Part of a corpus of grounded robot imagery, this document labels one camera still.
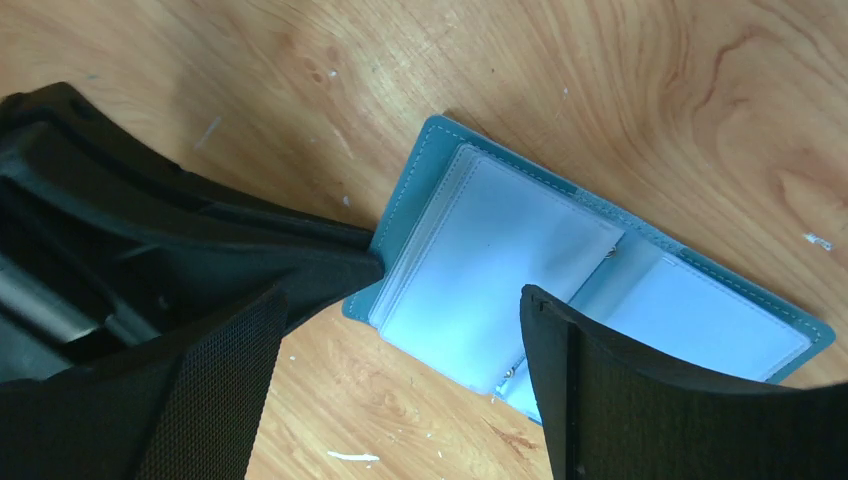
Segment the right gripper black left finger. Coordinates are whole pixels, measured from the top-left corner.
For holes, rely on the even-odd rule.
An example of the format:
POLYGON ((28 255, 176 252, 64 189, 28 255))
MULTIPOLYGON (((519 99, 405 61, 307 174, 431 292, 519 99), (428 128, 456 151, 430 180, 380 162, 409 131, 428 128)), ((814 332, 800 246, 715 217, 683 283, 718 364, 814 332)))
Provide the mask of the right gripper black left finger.
POLYGON ((277 287, 45 380, 1 387, 5 479, 241 479, 287 320, 277 287))

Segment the blue card holder wallet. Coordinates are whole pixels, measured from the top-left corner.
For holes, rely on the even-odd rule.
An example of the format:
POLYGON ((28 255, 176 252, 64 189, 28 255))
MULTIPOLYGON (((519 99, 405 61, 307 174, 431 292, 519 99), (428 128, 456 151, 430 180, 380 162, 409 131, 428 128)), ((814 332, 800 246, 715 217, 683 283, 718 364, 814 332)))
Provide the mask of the blue card holder wallet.
POLYGON ((386 275, 348 297, 345 316, 534 422, 519 319, 528 284, 748 380, 779 383, 835 340, 810 313, 443 115, 424 123, 369 250, 386 275))

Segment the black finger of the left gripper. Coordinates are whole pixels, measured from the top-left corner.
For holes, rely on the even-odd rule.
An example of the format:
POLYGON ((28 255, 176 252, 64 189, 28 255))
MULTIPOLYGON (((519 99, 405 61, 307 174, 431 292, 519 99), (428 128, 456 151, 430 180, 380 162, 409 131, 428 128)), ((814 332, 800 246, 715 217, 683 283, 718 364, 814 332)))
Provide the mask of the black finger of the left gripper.
POLYGON ((39 118, 75 151, 63 207, 110 239, 135 287, 185 311, 268 282, 295 329, 384 274, 370 231, 269 203, 183 170, 65 82, 39 92, 39 118))

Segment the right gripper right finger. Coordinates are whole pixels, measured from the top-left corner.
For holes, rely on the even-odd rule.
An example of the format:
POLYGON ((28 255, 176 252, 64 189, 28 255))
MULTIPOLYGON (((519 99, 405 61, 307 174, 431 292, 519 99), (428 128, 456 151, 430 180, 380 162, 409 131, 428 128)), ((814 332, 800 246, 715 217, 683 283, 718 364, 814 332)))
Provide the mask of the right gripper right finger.
POLYGON ((792 389, 702 368, 535 285, 520 321, 557 479, 843 479, 847 387, 792 389))

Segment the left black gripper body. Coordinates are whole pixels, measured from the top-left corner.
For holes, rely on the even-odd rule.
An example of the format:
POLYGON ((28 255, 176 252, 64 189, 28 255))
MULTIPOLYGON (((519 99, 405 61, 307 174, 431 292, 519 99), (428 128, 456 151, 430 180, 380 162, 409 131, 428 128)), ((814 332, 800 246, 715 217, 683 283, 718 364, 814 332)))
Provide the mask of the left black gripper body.
POLYGON ((44 381, 292 273, 285 210, 190 173, 76 92, 1 103, 1 380, 44 381))

